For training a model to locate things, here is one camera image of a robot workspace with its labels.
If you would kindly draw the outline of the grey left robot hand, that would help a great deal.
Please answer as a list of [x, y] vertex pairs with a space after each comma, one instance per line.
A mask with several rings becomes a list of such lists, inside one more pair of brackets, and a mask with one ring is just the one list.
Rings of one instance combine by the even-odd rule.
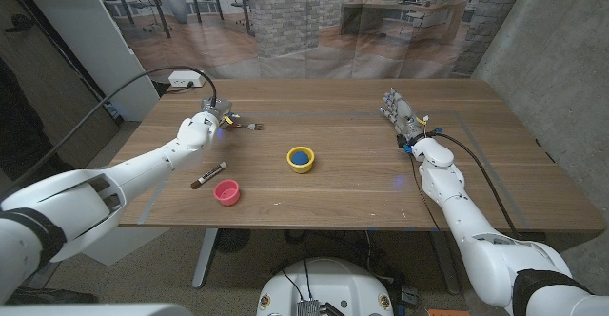
[[227, 99], [218, 99], [212, 96], [205, 97], [201, 102], [202, 111], [211, 113], [218, 120], [218, 128], [229, 129], [238, 128], [239, 115], [232, 112], [232, 103]]

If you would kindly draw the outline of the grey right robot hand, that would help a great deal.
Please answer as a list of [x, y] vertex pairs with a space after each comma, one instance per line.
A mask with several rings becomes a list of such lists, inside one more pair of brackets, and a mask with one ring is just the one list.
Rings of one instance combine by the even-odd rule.
[[416, 111], [394, 88], [383, 96], [383, 101], [385, 107], [380, 107], [380, 113], [394, 125], [399, 147], [412, 148], [426, 136], [428, 115], [418, 117]]

